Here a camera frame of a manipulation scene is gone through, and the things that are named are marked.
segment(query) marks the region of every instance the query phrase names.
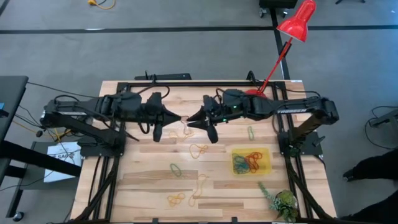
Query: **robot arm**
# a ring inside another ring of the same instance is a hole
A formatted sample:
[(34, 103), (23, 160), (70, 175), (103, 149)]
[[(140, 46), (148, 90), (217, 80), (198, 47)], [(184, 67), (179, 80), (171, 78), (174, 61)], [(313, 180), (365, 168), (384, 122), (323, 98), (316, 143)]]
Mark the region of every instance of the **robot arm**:
[(273, 114), (312, 113), (302, 125), (292, 130), (291, 140), (301, 141), (306, 135), (322, 124), (333, 124), (338, 121), (338, 113), (334, 102), (312, 96), (298, 100), (270, 100), (256, 95), (247, 95), (241, 90), (228, 89), (215, 97), (203, 96), (203, 106), (187, 119), (189, 127), (206, 130), (212, 143), (218, 141), (215, 126), (228, 123), (233, 119), (249, 118), (255, 121), (267, 119)]
[[(149, 132), (149, 125), (154, 125), (154, 141), (159, 142), (162, 128), (179, 121), (181, 117), (166, 109), (160, 93), (153, 93), (146, 103), (141, 101), (139, 94), (130, 92), (106, 95), (88, 101), (58, 101), (56, 98), (44, 107), (40, 122), (46, 128), (66, 127), (99, 139), (104, 139), (103, 135), (106, 133), (101, 134), (101, 130), (90, 128), (73, 117), (88, 116), (103, 122), (135, 122), (146, 134)], [(146, 131), (142, 128), (142, 123), (147, 124)]]

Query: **lamp shade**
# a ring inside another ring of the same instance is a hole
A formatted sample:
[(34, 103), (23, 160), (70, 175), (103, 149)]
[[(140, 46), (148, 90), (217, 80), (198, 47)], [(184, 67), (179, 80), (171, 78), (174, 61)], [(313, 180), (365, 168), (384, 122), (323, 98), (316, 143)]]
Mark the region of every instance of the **lamp shade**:
[(315, 1), (305, 0), (293, 17), (286, 19), (277, 29), (299, 41), (305, 42), (308, 32), (307, 22), (310, 20), (316, 8), (317, 5)]

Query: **red desk lamp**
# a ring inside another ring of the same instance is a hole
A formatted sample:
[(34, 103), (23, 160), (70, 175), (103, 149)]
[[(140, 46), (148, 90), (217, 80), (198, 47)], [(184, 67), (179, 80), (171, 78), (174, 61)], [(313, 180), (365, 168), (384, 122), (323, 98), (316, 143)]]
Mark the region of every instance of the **red desk lamp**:
[(300, 5), (299, 9), (297, 10), (297, 12), (294, 14), (293, 17), (285, 20), (277, 27), (277, 29), (279, 31), (289, 35), (290, 39), (288, 42), (285, 43), (285, 46), (279, 55), (278, 61), (276, 61), (274, 68), (271, 70), (270, 74), (265, 79), (261, 88), (258, 90), (248, 90), (248, 91), (246, 91), (247, 94), (266, 97), (265, 94), (263, 94), (263, 92), (266, 89), (267, 83), (268, 83), (270, 77), (272, 76), (272, 74), (274, 73), (276, 67), (280, 63), (280, 61), (286, 56), (287, 52), (289, 51), (290, 46), (292, 45), (291, 43), (292, 43), (293, 38), (295, 38), (301, 42), (306, 41), (307, 32), (308, 32), (307, 22), (310, 20), (312, 14), (315, 12), (316, 8), (317, 8), (317, 5), (315, 4), (315, 1), (305, 0)]

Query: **butcher block tabletop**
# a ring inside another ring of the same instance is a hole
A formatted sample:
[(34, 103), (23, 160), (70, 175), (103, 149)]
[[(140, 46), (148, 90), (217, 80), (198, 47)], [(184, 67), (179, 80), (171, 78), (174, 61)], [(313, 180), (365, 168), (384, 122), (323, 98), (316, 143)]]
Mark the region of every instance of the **butcher block tabletop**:
[[(285, 83), (287, 89), (304, 90), (302, 82)], [(100, 96), (115, 94), (117, 84), (118, 81), (104, 81)], [(171, 86), (169, 95), (162, 102), (168, 110), (182, 116), (185, 121), (203, 105), (203, 95), (215, 96), (216, 87), (242, 91), (252, 88), (222, 85)], [(131, 91), (137, 92), (143, 88), (145, 87), (133, 87)], [(157, 86), (144, 91), (141, 93), (142, 102), (145, 103), (156, 91), (165, 95), (167, 88)], [(272, 98), (271, 88), (266, 88), (265, 94)], [(288, 97), (297, 99), (306, 96), (304, 93), (288, 92)], [(307, 118), (308, 114), (294, 114), (294, 125), (300, 125)], [(125, 152), (119, 163), (111, 222), (151, 222), (153, 218), (159, 218), (160, 222), (230, 222), (231, 217), (237, 217), (240, 222), (277, 220), (277, 212), (269, 209), (269, 201), (258, 187), (258, 182), (261, 181), (274, 195), (289, 189), (284, 157), (279, 154), (277, 136), (271, 122), (272, 119), (253, 121), (242, 118), (228, 124), (219, 124), (216, 127), (219, 136), (216, 144), (210, 142), (206, 131), (187, 128), (180, 121), (163, 128), (160, 142), (152, 140), (153, 127), (149, 134), (143, 134), (137, 124), (126, 123), (127, 131), (140, 141), (127, 139)], [(105, 128), (99, 122), (94, 125)], [(249, 126), (253, 133), (252, 140), (248, 134)], [(271, 173), (234, 175), (231, 165), (232, 150), (260, 148), (269, 151)], [(89, 157), (84, 160), (71, 218), (77, 217), (87, 206), (97, 159)], [(98, 189), (102, 161), (103, 159), (98, 166), (93, 195)], [(309, 191), (323, 209), (335, 217), (323, 164), (313, 156), (302, 156), (302, 162)], [(298, 188), (297, 192), (301, 214), (305, 217), (304, 203)], [(102, 199), (100, 218), (104, 218), (107, 195), (108, 191)]]

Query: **person's leg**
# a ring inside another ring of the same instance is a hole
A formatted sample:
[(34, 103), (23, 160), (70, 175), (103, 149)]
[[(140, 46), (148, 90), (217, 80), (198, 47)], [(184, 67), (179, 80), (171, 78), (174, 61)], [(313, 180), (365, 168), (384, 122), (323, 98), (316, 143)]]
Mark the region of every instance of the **person's leg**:
[(357, 222), (398, 223), (398, 191), (385, 200), (368, 206), (354, 215), (341, 218)]
[(398, 180), (398, 150), (392, 150), (382, 156), (364, 159), (343, 176), (348, 181), (362, 179)]

